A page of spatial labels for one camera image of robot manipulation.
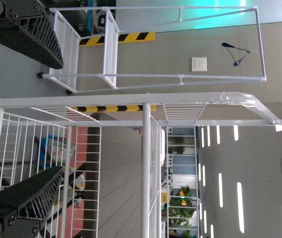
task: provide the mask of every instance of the fluorescent light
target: fluorescent light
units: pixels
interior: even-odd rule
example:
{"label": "fluorescent light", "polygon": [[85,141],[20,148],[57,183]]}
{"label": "fluorescent light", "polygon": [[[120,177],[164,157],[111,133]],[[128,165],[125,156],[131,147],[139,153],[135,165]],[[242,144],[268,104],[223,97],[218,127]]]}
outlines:
{"label": "fluorescent light", "polygon": [[219,6],[219,0],[216,0],[215,5]]}
{"label": "fluorescent light", "polygon": [[246,0],[240,0],[240,6],[246,6]]}
{"label": "fluorescent light", "polygon": [[206,210],[204,211],[204,227],[205,227],[205,233],[207,233],[207,213],[206,213]]}
{"label": "fluorescent light", "polygon": [[214,225],[210,225],[210,235],[211,235],[211,238],[214,238]]}
{"label": "fluorescent light", "polygon": [[200,221],[202,220],[202,203],[199,204],[199,216],[200,216]]}
{"label": "fluorescent light", "polygon": [[244,233],[244,215],[243,215],[243,199],[242,199],[242,185],[240,182],[237,183],[238,191],[238,210],[239,210],[239,226],[240,231]]}
{"label": "fluorescent light", "polygon": [[206,175],[205,175],[205,166],[202,167],[202,184],[206,186]]}
{"label": "fluorescent light", "polygon": [[282,125],[275,125],[275,129],[277,132],[282,131]]}
{"label": "fluorescent light", "polygon": [[210,146],[210,126],[207,126],[207,140],[208,140],[208,146]]}
{"label": "fluorescent light", "polygon": [[216,126],[217,128],[217,144],[219,145],[220,144],[220,126]]}
{"label": "fluorescent light", "polygon": [[198,164],[198,178],[199,178],[199,181],[201,181],[201,165],[200,165],[200,163]]}
{"label": "fluorescent light", "polygon": [[224,207],[224,198],[222,192],[222,174],[219,173],[219,203],[220,207]]}
{"label": "fluorescent light", "polygon": [[205,139],[204,139],[204,128],[202,127],[201,128],[201,145],[202,145],[202,148],[205,147]]}
{"label": "fluorescent light", "polygon": [[233,134],[234,134],[234,140],[238,141],[239,140],[239,130],[238,130],[237,125],[233,126]]}

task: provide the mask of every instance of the electrical outlet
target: electrical outlet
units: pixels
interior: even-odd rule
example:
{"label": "electrical outlet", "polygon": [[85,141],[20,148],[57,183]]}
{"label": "electrical outlet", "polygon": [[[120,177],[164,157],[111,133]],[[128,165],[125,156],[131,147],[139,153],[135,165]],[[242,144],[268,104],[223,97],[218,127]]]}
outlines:
{"label": "electrical outlet", "polygon": [[199,57],[199,58],[191,58],[191,71],[207,71],[207,58]]}

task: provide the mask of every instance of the yellow and black hazard stripe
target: yellow and black hazard stripe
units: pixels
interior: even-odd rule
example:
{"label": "yellow and black hazard stripe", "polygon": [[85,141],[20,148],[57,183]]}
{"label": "yellow and black hazard stripe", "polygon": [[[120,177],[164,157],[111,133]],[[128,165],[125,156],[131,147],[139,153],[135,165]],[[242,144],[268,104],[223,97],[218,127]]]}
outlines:
{"label": "yellow and black hazard stripe", "polygon": [[[119,43],[147,42],[155,40],[155,32],[129,33],[119,35]],[[80,41],[80,46],[100,46],[104,45],[105,37],[93,37]]]}
{"label": "yellow and black hazard stripe", "polygon": [[[90,106],[74,107],[73,109],[82,113],[114,113],[114,112],[139,112],[143,110],[143,105],[126,105],[126,106]],[[151,105],[151,111],[156,111],[156,106]]]}

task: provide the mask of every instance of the screw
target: screw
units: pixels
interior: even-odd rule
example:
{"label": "screw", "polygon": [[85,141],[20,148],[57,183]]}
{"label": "screw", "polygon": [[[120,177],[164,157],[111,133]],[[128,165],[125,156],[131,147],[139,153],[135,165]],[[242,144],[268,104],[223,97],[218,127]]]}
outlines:
{"label": "screw", "polygon": [[8,225],[12,226],[15,222],[16,222],[16,215],[11,215],[7,222]]}
{"label": "screw", "polygon": [[40,11],[40,6],[38,5],[37,2],[33,3],[35,11],[39,12]]}
{"label": "screw", "polygon": [[15,11],[10,11],[10,17],[13,21],[17,21],[17,14],[15,13]]}
{"label": "screw", "polygon": [[33,232],[33,233],[36,233],[37,231],[38,231],[38,224],[36,223],[36,224],[33,226],[32,232]]}

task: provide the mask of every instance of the teal wall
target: teal wall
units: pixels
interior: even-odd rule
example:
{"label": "teal wall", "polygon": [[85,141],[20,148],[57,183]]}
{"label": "teal wall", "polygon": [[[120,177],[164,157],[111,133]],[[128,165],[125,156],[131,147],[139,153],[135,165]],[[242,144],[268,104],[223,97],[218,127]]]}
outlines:
{"label": "teal wall", "polygon": [[[163,6],[163,5],[191,5],[191,6],[254,6],[259,8],[261,23],[282,21],[282,0],[117,0],[117,6]],[[221,14],[238,9],[184,9],[182,19]],[[130,29],[138,26],[148,26],[150,23],[161,23],[178,20],[178,9],[159,10],[118,10],[116,21],[120,29]],[[178,31],[189,29],[203,29],[254,24],[253,12],[239,13],[209,19],[183,22],[178,24],[153,28],[157,32]]]}

